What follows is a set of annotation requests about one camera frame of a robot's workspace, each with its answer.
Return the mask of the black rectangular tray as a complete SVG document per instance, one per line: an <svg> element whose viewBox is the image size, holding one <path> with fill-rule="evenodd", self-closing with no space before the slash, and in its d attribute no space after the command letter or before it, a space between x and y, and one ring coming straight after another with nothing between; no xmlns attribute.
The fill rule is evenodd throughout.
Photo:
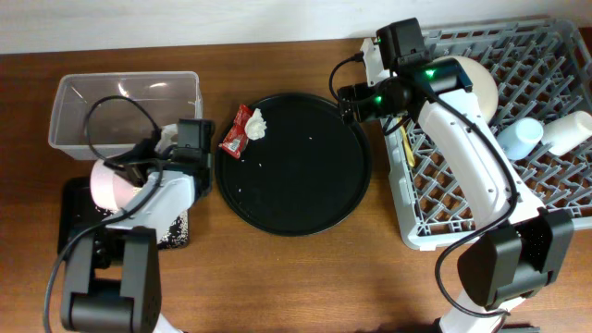
<svg viewBox="0 0 592 333"><path fill-rule="evenodd" d="M89 177L69 179L62 189L56 251L60 253L78 232L100 223L115 212L94 203ZM189 241L189 213L184 211L168 226L166 233L157 242L157 248L159 250L183 248Z"/></svg>

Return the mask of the pink bowl with rice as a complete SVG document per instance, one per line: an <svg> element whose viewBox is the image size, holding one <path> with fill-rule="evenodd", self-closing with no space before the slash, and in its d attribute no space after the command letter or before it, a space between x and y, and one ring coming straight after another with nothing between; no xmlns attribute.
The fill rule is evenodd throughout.
<svg viewBox="0 0 592 333"><path fill-rule="evenodd" d="M116 212L124 208L140 189L105 166L103 160L97 160L90 175L90 190L98 207Z"/></svg>

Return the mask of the beige plate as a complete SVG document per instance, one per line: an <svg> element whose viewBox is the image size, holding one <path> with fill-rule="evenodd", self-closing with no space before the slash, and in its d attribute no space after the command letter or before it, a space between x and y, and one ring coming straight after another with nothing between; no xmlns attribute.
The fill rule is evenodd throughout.
<svg viewBox="0 0 592 333"><path fill-rule="evenodd" d="M477 97L482 117L486 123L489 124L495 116L499 105L499 92L493 77L483 65L469 57L447 55L437 58L436 62L447 59L455 59L458 61L462 66L462 69L468 75L473 83L473 92Z"/></svg>

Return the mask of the grey dishwasher rack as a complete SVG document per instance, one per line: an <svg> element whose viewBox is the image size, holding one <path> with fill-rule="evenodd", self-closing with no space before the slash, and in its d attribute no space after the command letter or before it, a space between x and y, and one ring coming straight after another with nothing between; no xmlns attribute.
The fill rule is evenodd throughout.
<svg viewBox="0 0 592 333"><path fill-rule="evenodd" d="M591 54L575 24L534 19L425 29L433 57L466 56L479 62L497 84L499 105L489 123L499 132L522 117L550 123L591 109ZM413 250L434 251L474 230L469 205L437 146L412 121L405 126L415 168L409 168L400 130L386 137L388 181L402 241ZM578 226L590 227L591 141L556 156L538 145L513 166L550 210L564 210Z"/></svg>

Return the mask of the red snack wrapper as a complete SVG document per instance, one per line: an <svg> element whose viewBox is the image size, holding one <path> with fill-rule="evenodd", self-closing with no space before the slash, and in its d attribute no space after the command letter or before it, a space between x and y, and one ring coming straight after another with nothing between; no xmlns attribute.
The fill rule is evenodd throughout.
<svg viewBox="0 0 592 333"><path fill-rule="evenodd" d="M247 105L240 105L230 130L218 145L219 148L235 159L241 157L241 153L248 143L249 139L246 135L245 126L252 115L253 111Z"/></svg>

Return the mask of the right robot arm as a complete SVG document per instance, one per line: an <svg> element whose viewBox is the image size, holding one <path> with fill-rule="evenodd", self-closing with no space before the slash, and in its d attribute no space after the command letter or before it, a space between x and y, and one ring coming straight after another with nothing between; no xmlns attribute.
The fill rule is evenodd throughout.
<svg viewBox="0 0 592 333"><path fill-rule="evenodd" d="M554 283L570 246L569 214L550 212L522 182L481 117L473 83L453 58L398 70L371 87L333 90L344 122L388 116L415 122L440 150L471 210L475 231L449 245L441 267L467 244L457 262L458 298L442 294L450 310L437 332L497 332L511 310Z"/></svg>

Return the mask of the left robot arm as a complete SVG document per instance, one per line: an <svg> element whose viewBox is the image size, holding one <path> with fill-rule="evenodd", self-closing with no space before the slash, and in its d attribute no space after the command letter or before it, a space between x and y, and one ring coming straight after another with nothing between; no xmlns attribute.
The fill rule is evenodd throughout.
<svg viewBox="0 0 592 333"><path fill-rule="evenodd" d="M163 152L147 140L98 167L143 176L140 192L113 215L78 232L56 262L66 267L62 326L77 332L174 332L162 313L158 242L212 188L208 135L181 134Z"/></svg>

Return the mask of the crumpled white tissue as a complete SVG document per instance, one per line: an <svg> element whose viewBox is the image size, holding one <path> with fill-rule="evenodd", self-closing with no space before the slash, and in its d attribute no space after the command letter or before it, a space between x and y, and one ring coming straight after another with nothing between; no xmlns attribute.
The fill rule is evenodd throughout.
<svg viewBox="0 0 592 333"><path fill-rule="evenodd" d="M249 140L256 141L264 138L266 129L267 126L262 112L259 108L256 108L244 126L245 134Z"/></svg>

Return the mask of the light blue cup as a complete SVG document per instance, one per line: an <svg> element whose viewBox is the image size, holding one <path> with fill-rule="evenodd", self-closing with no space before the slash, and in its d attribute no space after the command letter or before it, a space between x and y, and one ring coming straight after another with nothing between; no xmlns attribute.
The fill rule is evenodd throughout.
<svg viewBox="0 0 592 333"><path fill-rule="evenodd" d="M497 142L509 160L526 158L541 141L543 125L534 118L524 117L504 129Z"/></svg>

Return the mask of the clear plastic bin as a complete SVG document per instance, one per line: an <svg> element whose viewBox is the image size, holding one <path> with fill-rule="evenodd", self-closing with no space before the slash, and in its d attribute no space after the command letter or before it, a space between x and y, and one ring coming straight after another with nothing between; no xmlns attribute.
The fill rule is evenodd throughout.
<svg viewBox="0 0 592 333"><path fill-rule="evenodd" d="M48 143L75 160L94 160L84 136L84 118L100 99L90 120L92 144L106 156L122 154L181 118L203 116L199 77L192 71L69 74L57 87Z"/></svg>

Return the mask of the cream white cup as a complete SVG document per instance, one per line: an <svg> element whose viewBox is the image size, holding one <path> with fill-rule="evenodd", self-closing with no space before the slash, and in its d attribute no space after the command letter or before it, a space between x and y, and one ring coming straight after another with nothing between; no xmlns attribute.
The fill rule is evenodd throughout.
<svg viewBox="0 0 592 333"><path fill-rule="evenodd" d="M543 127L541 139L548 152L562 156L591 137L592 117L586 111L575 111Z"/></svg>

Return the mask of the round black tray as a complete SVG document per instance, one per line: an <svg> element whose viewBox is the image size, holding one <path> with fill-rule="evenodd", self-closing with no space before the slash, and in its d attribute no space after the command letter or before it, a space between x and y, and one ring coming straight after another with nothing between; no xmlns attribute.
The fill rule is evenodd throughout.
<svg viewBox="0 0 592 333"><path fill-rule="evenodd" d="M264 138L240 157L215 157L222 197L242 220L267 233L298 237L337 225L369 186L372 156L363 129L342 122L338 107L308 93L267 96Z"/></svg>

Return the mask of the yellow plastic knife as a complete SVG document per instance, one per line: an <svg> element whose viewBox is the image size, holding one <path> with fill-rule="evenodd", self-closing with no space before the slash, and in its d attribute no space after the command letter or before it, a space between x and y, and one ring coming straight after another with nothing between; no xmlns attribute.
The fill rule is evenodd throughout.
<svg viewBox="0 0 592 333"><path fill-rule="evenodd" d="M406 157L408 167L415 168L415 159L413 156L413 150L412 150L411 145L409 143L406 128L405 128L407 120L405 120L403 117L400 117L399 122L401 123L400 132L401 132L401 137L402 137L402 145L403 145L403 150L405 152L405 157Z"/></svg>

